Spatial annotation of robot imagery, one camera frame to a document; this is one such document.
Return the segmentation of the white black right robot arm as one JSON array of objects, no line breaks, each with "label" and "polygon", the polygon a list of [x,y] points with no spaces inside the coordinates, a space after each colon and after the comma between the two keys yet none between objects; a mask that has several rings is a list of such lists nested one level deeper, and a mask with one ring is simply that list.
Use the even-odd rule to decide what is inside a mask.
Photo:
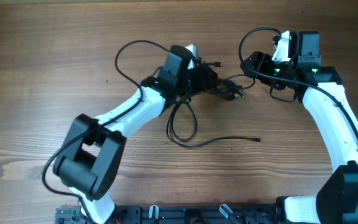
[{"label": "white black right robot arm", "polygon": [[314,119],[333,173],[317,194],[278,199],[284,223],[358,223],[358,120],[335,68],[322,66],[316,31],[276,31],[273,55],[241,58],[244,75],[290,88]]}]

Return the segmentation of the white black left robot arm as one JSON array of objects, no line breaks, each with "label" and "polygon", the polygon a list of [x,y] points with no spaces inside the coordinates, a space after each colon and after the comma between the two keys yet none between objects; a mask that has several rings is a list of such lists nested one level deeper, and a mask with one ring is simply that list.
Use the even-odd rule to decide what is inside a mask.
[{"label": "white black left robot arm", "polygon": [[79,198],[81,212],[93,223],[106,223],[116,208],[109,189],[126,141],[179,97],[210,88],[216,78],[193,44],[173,45],[157,72],[138,83],[137,91],[117,108],[95,118],[77,116],[56,156],[53,173]]}]

